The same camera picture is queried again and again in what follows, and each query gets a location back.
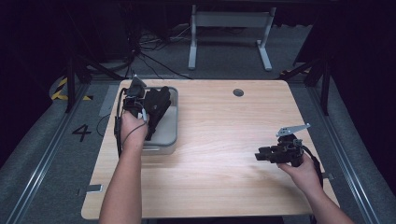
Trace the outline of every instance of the white metal stand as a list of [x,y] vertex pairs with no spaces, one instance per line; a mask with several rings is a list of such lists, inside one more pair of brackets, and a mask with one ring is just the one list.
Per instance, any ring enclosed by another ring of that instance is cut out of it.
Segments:
[[191,47],[189,58],[189,69],[195,69],[197,54],[197,26],[218,27],[256,27],[264,28],[264,35],[257,40],[257,46],[262,56],[262,63],[266,71],[271,71],[272,66],[265,50],[265,43],[271,30],[276,8],[272,7],[269,12],[209,12],[196,11],[196,5],[192,6],[191,13]]

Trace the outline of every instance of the human arm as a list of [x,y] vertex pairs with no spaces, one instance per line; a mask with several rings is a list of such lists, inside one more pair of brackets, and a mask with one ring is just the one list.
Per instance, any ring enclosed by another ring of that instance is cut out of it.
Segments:
[[141,154],[148,131],[146,124],[139,127],[142,124],[128,111],[122,115],[122,153],[102,203],[100,223],[141,223]]
[[303,155],[303,163],[292,167],[286,163],[278,167],[291,176],[295,185],[304,193],[318,223],[353,223],[353,221],[326,195],[319,183],[314,162]]

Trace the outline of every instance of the forearm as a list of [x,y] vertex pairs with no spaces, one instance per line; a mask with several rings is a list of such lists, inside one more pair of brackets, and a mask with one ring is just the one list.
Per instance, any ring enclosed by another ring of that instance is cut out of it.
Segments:
[[319,224],[353,223],[353,221],[326,195],[323,190],[318,192],[308,192],[305,196],[309,201],[312,212]]
[[120,156],[102,204],[101,223],[139,223],[141,208],[141,145],[129,145]]

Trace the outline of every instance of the human hand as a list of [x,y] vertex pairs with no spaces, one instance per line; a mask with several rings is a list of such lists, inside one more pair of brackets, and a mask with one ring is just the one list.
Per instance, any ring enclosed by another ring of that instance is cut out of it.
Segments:
[[323,191],[314,162],[304,153],[303,163],[299,167],[292,167],[286,163],[277,165],[281,170],[291,176],[294,184],[304,193]]
[[142,120],[135,118],[131,112],[125,111],[121,120],[122,147],[127,148],[131,144],[143,146],[148,132],[148,125]]

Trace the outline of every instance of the wooden table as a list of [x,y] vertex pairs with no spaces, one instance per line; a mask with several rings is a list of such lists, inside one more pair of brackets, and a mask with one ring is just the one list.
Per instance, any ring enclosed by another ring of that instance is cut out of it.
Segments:
[[[304,124],[285,81],[144,82],[177,89],[178,135],[172,155],[142,159],[143,218],[312,213],[290,177],[269,161],[256,161],[254,155],[259,147],[276,145],[281,127]],[[120,89],[129,86],[130,81],[122,81]],[[235,89],[244,95],[233,95]],[[113,128],[114,119],[110,119],[91,180],[91,185],[103,185],[103,191],[86,195],[81,214],[87,219],[99,217],[118,162]],[[307,130],[296,136],[317,156]],[[324,189],[338,203],[328,179],[324,180]]]

